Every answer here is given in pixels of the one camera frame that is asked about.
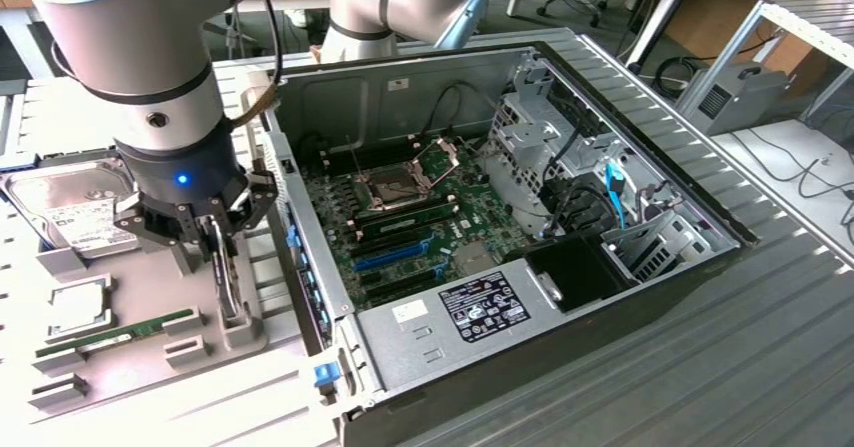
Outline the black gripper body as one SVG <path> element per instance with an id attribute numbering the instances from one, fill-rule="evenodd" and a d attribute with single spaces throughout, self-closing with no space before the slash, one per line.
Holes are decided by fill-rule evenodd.
<path id="1" fill-rule="evenodd" d="M 200 216 L 208 198 L 221 194 L 230 183 L 246 183 L 230 133 L 229 125 L 218 125 L 198 142 L 166 151 L 137 149 L 121 142 L 115 144 L 138 194 L 173 204 L 177 217 Z"/>

